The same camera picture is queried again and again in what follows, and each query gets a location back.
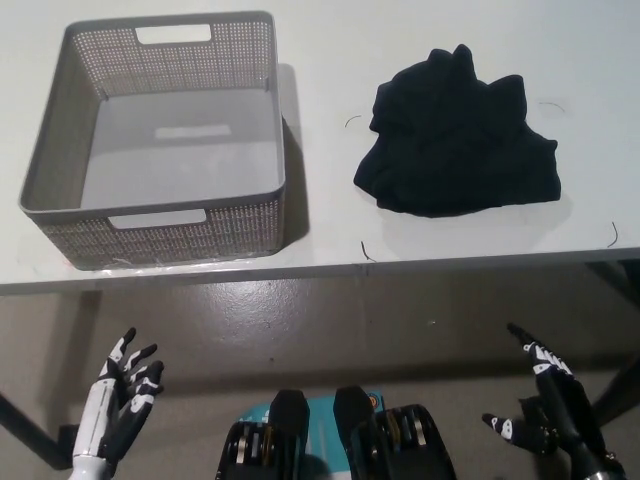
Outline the robot right hand white black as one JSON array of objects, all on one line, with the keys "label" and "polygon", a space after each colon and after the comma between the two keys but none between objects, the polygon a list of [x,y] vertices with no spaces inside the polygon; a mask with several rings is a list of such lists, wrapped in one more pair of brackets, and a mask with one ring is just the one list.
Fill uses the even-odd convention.
[{"label": "robot right hand white black", "polygon": [[538,394],[520,401],[521,419],[485,413],[482,421],[507,443],[531,453],[548,456],[563,450],[574,479],[604,472],[608,451],[581,382],[561,357],[522,327],[509,323],[507,330],[531,362]]}]

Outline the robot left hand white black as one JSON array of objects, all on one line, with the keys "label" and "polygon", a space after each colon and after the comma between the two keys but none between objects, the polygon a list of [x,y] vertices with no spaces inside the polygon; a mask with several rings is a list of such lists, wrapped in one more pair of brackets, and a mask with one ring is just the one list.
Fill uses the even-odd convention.
[{"label": "robot left hand white black", "polygon": [[164,363],[140,364],[157,345],[127,352],[136,333],[132,327],[120,337],[89,389],[72,451],[75,473],[93,470],[98,478],[112,476],[163,391]]}]

